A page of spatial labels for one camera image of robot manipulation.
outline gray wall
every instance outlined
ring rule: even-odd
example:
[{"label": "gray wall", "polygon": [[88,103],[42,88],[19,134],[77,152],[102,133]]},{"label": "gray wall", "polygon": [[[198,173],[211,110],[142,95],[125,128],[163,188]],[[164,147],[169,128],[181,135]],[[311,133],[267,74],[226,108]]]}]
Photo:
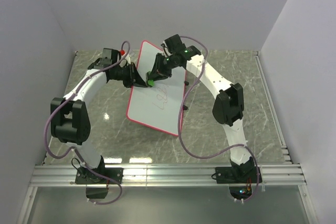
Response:
[{"label": "gray wall", "polygon": [[335,0],[288,0],[261,50],[291,156],[321,223],[335,223]]},{"label": "gray wall", "polygon": [[260,49],[286,0],[47,0],[76,49],[176,34],[212,49]]},{"label": "gray wall", "polygon": [[64,92],[72,55],[45,0],[0,0],[1,223],[15,223],[45,153],[50,100]]}]

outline marble tabletop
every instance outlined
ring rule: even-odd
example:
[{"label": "marble tabletop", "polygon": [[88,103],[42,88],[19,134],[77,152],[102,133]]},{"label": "marble tabletop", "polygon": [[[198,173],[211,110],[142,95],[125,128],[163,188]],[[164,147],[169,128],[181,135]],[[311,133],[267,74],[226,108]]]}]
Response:
[{"label": "marble tabletop", "polygon": [[[66,93],[75,87],[86,68],[100,55],[101,51],[77,53]],[[210,50],[208,62],[226,79],[243,86],[244,132],[258,162],[283,163],[280,139],[253,52]],[[187,74],[186,79],[191,83],[194,77]],[[126,118],[129,96],[130,89],[126,89],[121,81],[110,81],[88,106],[89,140],[106,163],[229,163],[229,153],[212,159],[195,159],[182,149],[177,137],[129,121]],[[222,126],[212,116],[213,103],[210,92],[199,83],[185,104],[189,109],[183,115],[182,138],[196,155],[214,154],[228,146]],[[57,139],[51,140],[50,148],[57,154],[66,150]],[[61,160],[47,156],[45,163],[70,164],[72,157],[73,153]]]}]

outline gray floor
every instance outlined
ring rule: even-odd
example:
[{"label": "gray floor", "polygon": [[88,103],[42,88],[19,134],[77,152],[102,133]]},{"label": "gray floor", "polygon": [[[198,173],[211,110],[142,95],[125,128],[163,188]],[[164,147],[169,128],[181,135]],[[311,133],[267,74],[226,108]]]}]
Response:
[{"label": "gray floor", "polygon": [[[118,193],[115,189],[112,199]],[[125,188],[108,206],[86,202],[84,188],[39,188],[28,223],[305,224],[297,186],[266,187],[254,199],[233,203],[227,187]]]},{"label": "gray floor", "polygon": [[[83,77],[86,68],[101,55],[101,51],[78,52],[66,92]],[[256,58],[252,51],[211,50],[208,62],[226,79],[239,82],[244,87],[244,132],[248,146],[259,163],[282,163],[284,158],[276,126],[264,91]],[[193,81],[191,74],[188,81]],[[195,159],[181,148],[177,137],[150,129],[129,121],[125,114],[130,89],[120,81],[110,81],[94,97],[88,106],[91,122],[89,140],[111,163],[229,163],[229,153],[212,159]],[[182,137],[194,154],[209,155],[227,147],[223,128],[212,116],[214,99],[203,84],[195,87],[186,105],[189,110],[183,116]],[[51,150],[65,151],[58,140],[53,139]],[[46,158],[47,164],[69,164],[72,153],[62,160]]]}]

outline handwriting on whiteboard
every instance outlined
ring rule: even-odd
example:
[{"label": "handwriting on whiteboard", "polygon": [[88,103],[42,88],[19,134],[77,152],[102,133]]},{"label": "handwriting on whiteboard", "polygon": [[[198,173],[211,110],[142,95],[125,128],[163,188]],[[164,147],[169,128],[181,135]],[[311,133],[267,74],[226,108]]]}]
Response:
[{"label": "handwriting on whiteboard", "polygon": [[160,110],[164,110],[164,106],[166,103],[168,103],[168,97],[167,97],[167,88],[169,88],[168,85],[164,85],[163,88],[157,88],[156,92],[156,102],[152,102],[155,106],[157,106]]}]

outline wall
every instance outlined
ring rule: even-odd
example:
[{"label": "wall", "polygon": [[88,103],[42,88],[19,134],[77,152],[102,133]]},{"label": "wall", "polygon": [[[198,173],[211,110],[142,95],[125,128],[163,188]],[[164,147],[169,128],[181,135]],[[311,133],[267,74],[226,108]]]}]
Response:
[{"label": "wall", "polygon": [[45,0],[0,0],[1,223],[15,223],[44,156],[50,100],[62,95],[72,48]]},{"label": "wall", "polygon": [[286,0],[48,0],[78,50],[176,33],[212,49],[260,49]]},{"label": "wall", "polygon": [[320,223],[336,220],[335,42],[335,0],[288,0],[261,50],[286,143]]}]

